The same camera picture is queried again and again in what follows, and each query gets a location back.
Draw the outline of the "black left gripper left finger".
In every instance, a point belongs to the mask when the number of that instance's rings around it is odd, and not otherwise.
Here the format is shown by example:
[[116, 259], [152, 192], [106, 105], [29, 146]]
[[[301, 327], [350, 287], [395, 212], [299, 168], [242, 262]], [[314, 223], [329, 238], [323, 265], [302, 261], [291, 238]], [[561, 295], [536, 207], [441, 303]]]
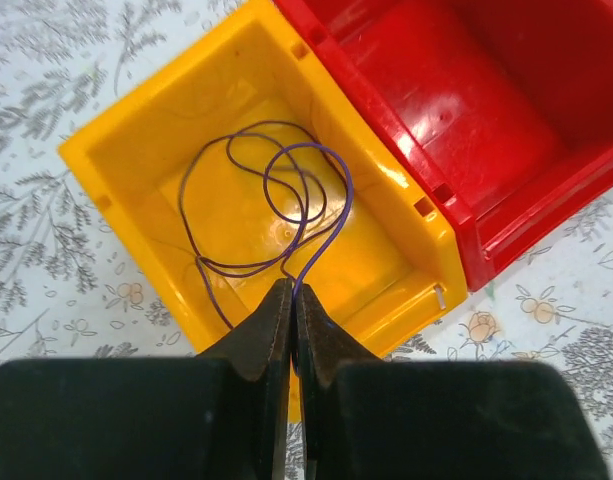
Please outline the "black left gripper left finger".
[[0, 479], [280, 479], [292, 289], [193, 357], [0, 365]]

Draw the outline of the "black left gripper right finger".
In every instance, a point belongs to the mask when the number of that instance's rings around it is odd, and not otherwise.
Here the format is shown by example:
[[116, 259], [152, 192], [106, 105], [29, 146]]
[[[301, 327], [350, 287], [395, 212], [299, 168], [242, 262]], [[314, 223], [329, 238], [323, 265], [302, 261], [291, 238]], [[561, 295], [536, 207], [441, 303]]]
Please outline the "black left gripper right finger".
[[605, 479], [579, 402], [527, 361], [385, 361], [296, 296], [309, 479]]

